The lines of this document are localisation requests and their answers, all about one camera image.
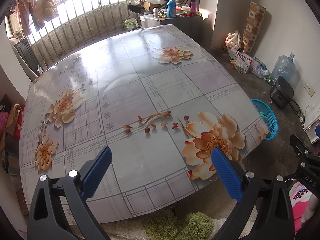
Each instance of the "floral tablecloth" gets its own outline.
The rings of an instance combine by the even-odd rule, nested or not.
[[[108,145],[112,164],[87,204],[100,223],[136,217],[215,179],[213,147],[239,161],[266,133],[241,87],[195,41],[173,25],[132,31],[72,54],[31,84],[23,192],[30,208],[39,176],[63,177]]]

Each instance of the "black rice cooker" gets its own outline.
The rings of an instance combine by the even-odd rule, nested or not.
[[[270,89],[270,97],[279,108],[285,108],[293,98],[293,88],[282,76],[279,76]]]

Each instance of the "wallpaper roll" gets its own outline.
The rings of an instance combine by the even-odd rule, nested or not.
[[[250,3],[250,10],[247,19],[247,25],[243,33],[243,52],[250,54],[252,47],[259,34],[261,24],[264,19],[266,9],[254,2]]]

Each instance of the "wall switch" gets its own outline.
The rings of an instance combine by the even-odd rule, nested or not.
[[[315,93],[315,91],[313,90],[312,87],[309,88],[308,93],[310,96],[313,96],[313,94]]]
[[[310,89],[311,86],[309,85],[308,81],[306,81],[303,87],[304,87],[307,91],[309,91],[309,89]]]

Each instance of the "white bottle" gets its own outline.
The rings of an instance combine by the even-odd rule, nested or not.
[[[153,8],[153,17],[158,18],[158,8],[157,7]]]

